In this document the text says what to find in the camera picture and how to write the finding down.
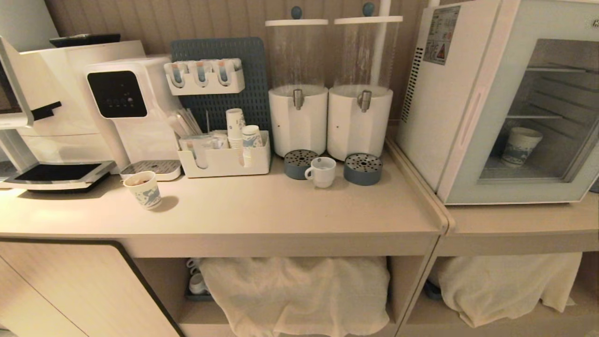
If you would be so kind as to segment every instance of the blue pegboard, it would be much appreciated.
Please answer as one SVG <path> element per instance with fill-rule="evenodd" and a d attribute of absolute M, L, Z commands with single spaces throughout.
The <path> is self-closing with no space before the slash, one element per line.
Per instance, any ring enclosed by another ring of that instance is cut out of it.
<path fill-rule="evenodd" d="M 181 104 L 190 108 L 202 130 L 206 131 L 206 115 L 210 115 L 211 130 L 226 130 L 225 111 L 241 108 L 246 124 L 273 132 L 268 103 L 268 78 L 264 43 L 258 37 L 207 38 L 177 40 L 171 43 L 174 61 L 239 58 L 246 88 L 239 94 L 179 96 Z"/>

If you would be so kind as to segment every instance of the stack of paper cups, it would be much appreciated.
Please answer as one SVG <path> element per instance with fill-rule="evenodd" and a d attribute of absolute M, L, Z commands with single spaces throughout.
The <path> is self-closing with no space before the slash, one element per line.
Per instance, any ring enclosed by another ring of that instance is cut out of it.
<path fill-rule="evenodd" d="M 260 128 L 257 125 L 248 125 L 241 130 L 243 135 L 243 166 L 252 166 L 252 151 L 250 148 L 261 148 L 263 146 Z"/>
<path fill-rule="evenodd" d="M 245 126 L 246 120 L 243 118 L 241 109 L 234 108 L 226 111 L 226 131 L 231 149 L 241 149 L 243 147 L 241 130 Z"/>

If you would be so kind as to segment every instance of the digital control panel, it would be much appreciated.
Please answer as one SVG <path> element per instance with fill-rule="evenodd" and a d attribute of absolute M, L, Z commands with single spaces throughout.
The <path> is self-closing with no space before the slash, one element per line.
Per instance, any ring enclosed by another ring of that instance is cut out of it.
<path fill-rule="evenodd" d="M 140 86 L 133 72 L 91 73 L 87 75 L 87 81 L 102 116 L 131 118 L 147 115 Z"/>

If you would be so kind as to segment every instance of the white towel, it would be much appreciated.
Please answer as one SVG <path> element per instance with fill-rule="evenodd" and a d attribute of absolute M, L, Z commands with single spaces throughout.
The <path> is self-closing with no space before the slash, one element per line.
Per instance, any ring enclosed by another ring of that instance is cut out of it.
<path fill-rule="evenodd" d="M 384 257 L 203 258 L 200 270 L 238 337 L 371 335 L 389 322 Z"/>
<path fill-rule="evenodd" d="M 539 302 L 564 312 L 582 253 L 439 258 L 429 280 L 471 327 L 518 318 Z"/>

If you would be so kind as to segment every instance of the mini fridge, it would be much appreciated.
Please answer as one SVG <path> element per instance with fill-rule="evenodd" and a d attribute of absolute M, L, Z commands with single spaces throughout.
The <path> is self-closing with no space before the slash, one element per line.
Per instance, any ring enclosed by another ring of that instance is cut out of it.
<path fill-rule="evenodd" d="M 599 3 L 424 11 L 397 143 L 444 203 L 580 201 L 598 139 Z"/>

